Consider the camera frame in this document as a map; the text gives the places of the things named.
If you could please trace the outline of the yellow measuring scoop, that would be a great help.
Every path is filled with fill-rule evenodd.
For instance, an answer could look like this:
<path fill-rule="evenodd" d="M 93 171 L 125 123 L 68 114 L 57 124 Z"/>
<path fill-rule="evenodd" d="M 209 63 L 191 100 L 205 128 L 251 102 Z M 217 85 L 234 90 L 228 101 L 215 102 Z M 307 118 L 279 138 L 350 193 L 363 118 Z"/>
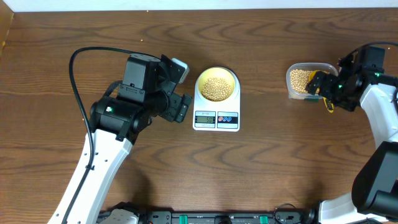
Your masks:
<path fill-rule="evenodd" d="M 318 70 L 312 71 L 309 74 L 308 80 L 312 81 L 317 72 L 318 72 Z M 330 100 L 328 100 L 326 98 L 323 98 L 323 101 L 324 101 L 325 107 L 328 110 L 328 112 L 329 113 L 333 113 L 334 112 L 334 104 Z"/>

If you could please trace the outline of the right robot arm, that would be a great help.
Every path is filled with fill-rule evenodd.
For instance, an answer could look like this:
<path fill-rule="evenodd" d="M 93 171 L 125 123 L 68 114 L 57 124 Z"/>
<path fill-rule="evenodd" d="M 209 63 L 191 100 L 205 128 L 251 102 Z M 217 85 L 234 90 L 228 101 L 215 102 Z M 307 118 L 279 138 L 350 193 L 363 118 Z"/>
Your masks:
<path fill-rule="evenodd" d="M 305 88 L 346 111 L 362 108 L 376 145 L 351 192 L 319 204 L 318 223 L 397 221 L 397 77 L 384 72 L 384 44 L 358 47 L 339 59 L 338 75 L 316 72 Z"/>

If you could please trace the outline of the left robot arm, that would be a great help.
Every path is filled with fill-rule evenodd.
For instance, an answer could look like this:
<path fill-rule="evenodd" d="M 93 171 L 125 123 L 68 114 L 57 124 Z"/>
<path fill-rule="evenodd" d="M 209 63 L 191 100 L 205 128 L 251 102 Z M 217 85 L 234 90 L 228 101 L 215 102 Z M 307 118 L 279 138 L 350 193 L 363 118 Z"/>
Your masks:
<path fill-rule="evenodd" d="M 50 223 L 95 223 L 121 164 L 156 116 L 181 123 L 192 102 L 177 95 L 189 67 L 166 56 L 131 54 L 124 78 L 112 83 L 85 117 L 88 132 L 69 185 Z"/>

